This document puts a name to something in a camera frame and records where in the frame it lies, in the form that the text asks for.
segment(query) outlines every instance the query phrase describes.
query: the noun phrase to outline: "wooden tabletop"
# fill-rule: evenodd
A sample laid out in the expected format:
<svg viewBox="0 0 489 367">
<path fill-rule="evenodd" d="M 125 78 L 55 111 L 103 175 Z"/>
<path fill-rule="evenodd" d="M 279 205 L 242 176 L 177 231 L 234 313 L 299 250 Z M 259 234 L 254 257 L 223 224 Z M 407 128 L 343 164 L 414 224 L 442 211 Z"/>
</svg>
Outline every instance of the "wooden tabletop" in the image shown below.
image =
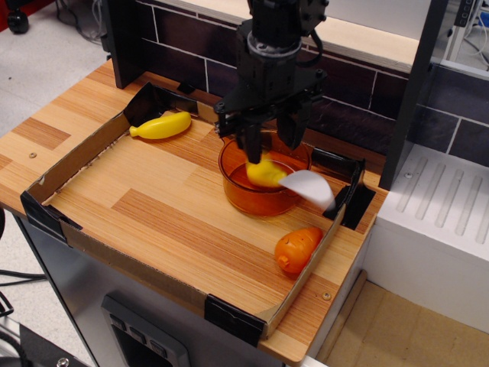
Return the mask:
<svg viewBox="0 0 489 367">
<path fill-rule="evenodd" d="M 108 62 L 0 139 L 3 207 L 25 216 L 21 193 L 123 110 L 146 82 L 177 87 L 145 73 L 125 89 L 117 89 Z M 205 93 L 195 93 L 193 98 L 209 104 L 216 101 Z M 204 151 L 188 148 L 192 141 L 202 143 Z M 222 185 L 217 164 L 221 146 L 213 127 L 199 121 L 182 138 L 167 144 L 123 137 L 50 204 L 79 223 L 85 234 L 106 244 L 104 251 L 122 253 L 146 270 L 164 272 L 259 316 L 280 303 L 294 283 L 274 264 L 276 241 L 305 226 L 327 229 L 331 221 L 305 202 L 269 219 L 237 211 L 216 189 Z M 204 164 L 193 161 L 196 154 L 206 158 Z M 127 169 L 111 171 L 122 166 Z M 360 225 L 355 231 L 339 228 L 306 286 L 275 332 L 259 342 L 259 349 L 290 365 L 298 365 L 307 354 L 384 201 L 385 192 L 376 188 L 378 178 L 366 172 L 365 181 L 377 195 Z M 333 191 L 341 188 L 340 183 L 330 184 Z M 97 248 L 83 250 L 100 258 Z M 157 284 L 148 286 L 159 291 Z M 324 293 L 331 294 L 331 300 L 325 300 Z"/>
</svg>

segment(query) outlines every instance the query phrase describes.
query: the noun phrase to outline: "yellow toy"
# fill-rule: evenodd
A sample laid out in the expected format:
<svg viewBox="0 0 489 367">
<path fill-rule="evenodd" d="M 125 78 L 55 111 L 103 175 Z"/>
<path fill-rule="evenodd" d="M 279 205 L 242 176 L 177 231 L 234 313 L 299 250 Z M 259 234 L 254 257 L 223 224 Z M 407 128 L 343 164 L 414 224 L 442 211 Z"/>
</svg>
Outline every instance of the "yellow toy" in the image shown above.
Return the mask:
<svg viewBox="0 0 489 367">
<path fill-rule="evenodd" d="M 165 139 L 184 132 L 190 126 L 192 118 L 188 112 L 178 112 L 172 115 L 162 115 L 157 119 L 145 122 L 138 128 L 131 126 L 129 134 L 132 137 L 141 136 L 145 139 Z"/>
<path fill-rule="evenodd" d="M 287 172 L 266 157 L 258 164 L 247 162 L 246 174 L 253 185 L 272 188 L 280 187 L 279 181 L 287 176 Z"/>
</svg>

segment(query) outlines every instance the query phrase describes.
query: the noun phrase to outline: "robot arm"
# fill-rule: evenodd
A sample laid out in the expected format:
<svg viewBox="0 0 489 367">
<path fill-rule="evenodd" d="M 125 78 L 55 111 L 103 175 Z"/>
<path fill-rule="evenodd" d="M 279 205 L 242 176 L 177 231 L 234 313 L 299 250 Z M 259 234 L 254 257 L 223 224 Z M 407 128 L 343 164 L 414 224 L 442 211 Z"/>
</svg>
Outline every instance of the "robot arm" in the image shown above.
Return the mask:
<svg viewBox="0 0 489 367">
<path fill-rule="evenodd" d="M 261 156 L 261 125 L 277 119 L 280 139 L 291 149 L 301 142 L 311 105 L 322 96 L 322 70 L 308 70 L 322 55 L 315 27 L 325 20 L 327 0 L 248 0 L 252 19 L 237 30 L 238 85 L 215 105 L 219 136 L 236 135 L 248 160 Z M 311 36 L 319 54 L 296 59 L 302 37 Z"/>
</svg>

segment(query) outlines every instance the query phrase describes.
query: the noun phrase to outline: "orange bowl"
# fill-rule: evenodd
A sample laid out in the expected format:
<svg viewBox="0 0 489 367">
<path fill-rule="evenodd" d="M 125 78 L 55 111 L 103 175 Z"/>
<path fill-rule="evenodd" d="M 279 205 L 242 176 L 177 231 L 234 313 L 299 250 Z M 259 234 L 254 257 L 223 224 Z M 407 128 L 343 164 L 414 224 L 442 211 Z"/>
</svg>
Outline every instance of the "orange bowl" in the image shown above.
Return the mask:
<svg viewBox="0 0 489 367">
<path fill-rule="evenodd" d="M 311 157 L 305 145 L 290 150 L 273 130 L 261 132 L 263 152 L 288 174 L 311 168 Z M 219 154 L 219 169 L 228 200 L 244 213 L 276 216 L 292 209 L 300 200 L 285 187 L 269 188 L 253 185 L 246 174 L 247 156 L 235 140 L 227 140 Z"/>
</svg>

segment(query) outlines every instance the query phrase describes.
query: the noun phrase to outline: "orange plastic toy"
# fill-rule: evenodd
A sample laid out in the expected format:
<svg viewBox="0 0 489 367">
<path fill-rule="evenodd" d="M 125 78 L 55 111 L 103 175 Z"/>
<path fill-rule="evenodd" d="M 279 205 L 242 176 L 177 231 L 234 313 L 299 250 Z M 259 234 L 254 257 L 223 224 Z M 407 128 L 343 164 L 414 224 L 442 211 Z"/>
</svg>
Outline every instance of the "orange plastic toy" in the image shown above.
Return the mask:
<svg viewBox="0 0 489 367">
<path fill-rule="evenodd" d="M 311 259 L 321 239 L 322 230 L 317 227 L 299 229 L 286 234 L 275 246 L 277 264 L 287 273 L 300 273 Z"/>
</svg>

